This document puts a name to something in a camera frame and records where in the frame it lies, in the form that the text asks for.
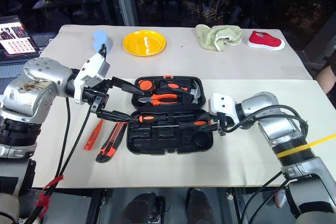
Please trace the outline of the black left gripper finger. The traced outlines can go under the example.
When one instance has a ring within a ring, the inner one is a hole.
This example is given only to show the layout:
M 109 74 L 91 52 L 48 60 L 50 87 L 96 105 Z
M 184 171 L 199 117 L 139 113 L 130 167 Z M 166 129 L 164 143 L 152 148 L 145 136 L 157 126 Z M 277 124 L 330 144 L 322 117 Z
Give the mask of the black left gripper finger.
M 122 91 L 127 92 L 127 93 L 132 93 L 132 94 L 136 94 L 136 95 L 144 95 L 144 92 L 142 90 L 138 89 L 136 86 L 134 86 L 130 82 L 119 79 L 117 77 L 113 77 L 111 79 L 111 86 L 112 87 L 118 87 Z
M 96 112 L 96 115 L 100 119 L 117 123 L 119 122 L 132 123 L 137 121 L 137 118 L 119 111 L 106 111 L 101 109 Z

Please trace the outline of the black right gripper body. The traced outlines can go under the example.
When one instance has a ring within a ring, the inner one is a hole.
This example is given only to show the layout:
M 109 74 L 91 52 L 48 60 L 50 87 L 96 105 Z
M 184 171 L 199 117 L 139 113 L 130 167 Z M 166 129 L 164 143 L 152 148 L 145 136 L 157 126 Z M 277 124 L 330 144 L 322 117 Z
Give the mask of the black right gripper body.
M 234 131 L 234 120 L 225 113 L 217 112 L 217 131 L 220 136 L 225 136 L 227 133 Z

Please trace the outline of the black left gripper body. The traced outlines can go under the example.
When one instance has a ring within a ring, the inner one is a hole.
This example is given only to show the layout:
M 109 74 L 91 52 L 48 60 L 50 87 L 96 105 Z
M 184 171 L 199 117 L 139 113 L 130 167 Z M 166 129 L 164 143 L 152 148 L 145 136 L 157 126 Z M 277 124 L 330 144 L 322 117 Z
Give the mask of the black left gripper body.
M 90 112 L 96 115 L 114 115 L 112 111 L 105 110 L 109 99 L 108 91 L 113 87 L 112 79 L 105 79 L 94 87 L 85 87 L 82 101 L 90 105 Z

